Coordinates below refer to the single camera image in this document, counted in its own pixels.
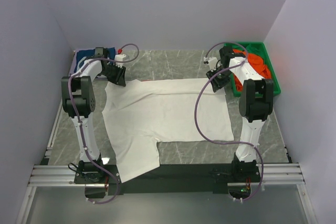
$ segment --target gray marble tabletop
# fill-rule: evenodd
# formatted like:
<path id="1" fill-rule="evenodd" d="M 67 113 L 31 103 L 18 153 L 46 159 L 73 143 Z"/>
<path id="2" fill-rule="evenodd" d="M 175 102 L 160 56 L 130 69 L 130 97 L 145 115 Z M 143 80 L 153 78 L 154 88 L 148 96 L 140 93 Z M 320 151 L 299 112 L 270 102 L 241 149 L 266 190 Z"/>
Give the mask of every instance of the gray marble tabletop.
<path id="1" fill-rule="evenodd" d="M 133 57 L 134 51 L 126 51 Z M 202 50 L 148 50 L 140 51 L 137 60 L 126 64 L 126 80 L 164 80 L 206 78 L 208 66 L 203 64 Z M 218 50 L 210 56 L 219 58 Z M 108 164 L 115 164 L 116 157 L 111 147 L 101 111 L 106 103 L 107 81 L 93 82 L 96 110 L 93 114 L 94 133 L 97 146 Z M 233 96 L 232 88 L 225 87 L 226 101 L 235 141 L 239 141 L 242 117 L 239 114 L 239 98 Z M 76 131 L 69 116 L 62 110 L 54 138 L 49 165 L 67 165 L 79 161 L 79 144 Z M 274 112 L 268 117 L 260 134 L 259 150 L 265 163 L 287 163 L 286 149 Z M 216 145 L 207 141 L 158 143 L 161 164 L 209 164 L 230 163 L 237 145 Z"/>

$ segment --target white cloth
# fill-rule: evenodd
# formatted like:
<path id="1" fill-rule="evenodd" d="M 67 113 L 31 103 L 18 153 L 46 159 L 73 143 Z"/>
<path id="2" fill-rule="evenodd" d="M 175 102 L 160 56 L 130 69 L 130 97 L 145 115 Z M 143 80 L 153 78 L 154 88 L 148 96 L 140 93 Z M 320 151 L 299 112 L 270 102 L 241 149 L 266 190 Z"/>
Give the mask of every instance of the white cloth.
<path id="1" fill-rule="evenodd" d="M 160 166 L 157 142 L 203 141 L 194 122 L 197 96 L 207 79 L 133 80 L 108 83 L 102 112 L 122 182 Z M 213 140 L 233 141 L 224 89 L 211 85 L 198 105 L 197 119 Z"/>

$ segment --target orange fabric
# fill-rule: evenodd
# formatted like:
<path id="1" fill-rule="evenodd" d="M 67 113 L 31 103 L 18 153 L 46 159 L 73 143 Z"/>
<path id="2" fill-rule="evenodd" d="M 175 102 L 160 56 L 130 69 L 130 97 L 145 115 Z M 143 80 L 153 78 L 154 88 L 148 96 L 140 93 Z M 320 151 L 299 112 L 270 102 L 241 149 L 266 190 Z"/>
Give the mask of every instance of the orange fabric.
<path id="1" fill-rule="evenodd" d="M 243 52 L 238 49 L 233 49 L 233 52 Z M 255 54 L 248 54 L 248 63 L 254 68 L 254 70 L 260 74 L 265 79 L 272 79 L 271 72 L 269 71 L 267 65 L 264 64 L 262 57 Z M 243 86 L 238 78 L 235 76 L 235 83 L 237 91 L 242 91 Z"/>

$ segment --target green bin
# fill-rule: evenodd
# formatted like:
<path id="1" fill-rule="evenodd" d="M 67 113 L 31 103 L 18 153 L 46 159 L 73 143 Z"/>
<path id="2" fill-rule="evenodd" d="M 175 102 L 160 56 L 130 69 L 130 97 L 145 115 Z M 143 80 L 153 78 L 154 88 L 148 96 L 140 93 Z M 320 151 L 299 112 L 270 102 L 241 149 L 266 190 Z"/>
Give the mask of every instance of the green bin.
<path id="1" fill-rule="evenodd" d="M 237 42 L 237 43 L 239 43 L 243 47 L 245 47 L 249 53 L 256 54 L 256 55 L 258 55 L 258 56 L 260 56 L 260 57 L 263 58 L 264 64 L 266 64 L 268 66 L 268 69 L 269 69 L 269 71 L 271 72 L 271 75 L 272 75 L 272 79 L 273 79 L 273 82 L 274 82 L 274 96 L 280 94 L 281 93 L 281 89 L 280 89 L 277 77 L 276 77 L 276 75 L 274 73 L 274 69 L 272 67 L 272 63 L 271 63 L 271 61 L 270 61 L 270 59 L 268 57 L 267 50 L 265 48 L 264 43 L 262 43 L 262 42 Z M 230 45 L 232 45 L 232 47 L 234 49 L 239 49 L 239 50 L 243 51 L 242 48 L 240 48 L 240 47 L 238 47 L 236 45 L 233 45 L 233 44 L 230 44 Z M 237 89 L 236 89 L 234 75 L 231 74 L 230 78 L 231 78 L 231 85 L 232 85 L 232 89 L 233 89 L 233 95 L 235 97 L 240 97 L 241 92 L 237 91 Z"/>

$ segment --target gray wall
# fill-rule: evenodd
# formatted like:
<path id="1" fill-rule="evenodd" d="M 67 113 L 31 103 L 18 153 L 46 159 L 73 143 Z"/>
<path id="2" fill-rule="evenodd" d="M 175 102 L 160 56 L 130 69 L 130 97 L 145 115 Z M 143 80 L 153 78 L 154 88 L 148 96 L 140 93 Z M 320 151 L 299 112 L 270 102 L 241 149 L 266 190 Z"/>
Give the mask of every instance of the gray wall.
<path id="1" fill-rule="evenodd" d="M 13 223 L 45 152 L 71 50 L 44 0 L 0 4 L 0 218 Z"/>
<path id="2" fill-rule="evenodd" d="M 285 0 L 47 0 L 73 48 L 206 49 L 263 41 Z"/>
<path id="3" fill-rule="evenodd" d="M 319 223 L 336 223 L 335 13 L 336 0 L 287 0 L 266 38 L 281 131 Z"/>

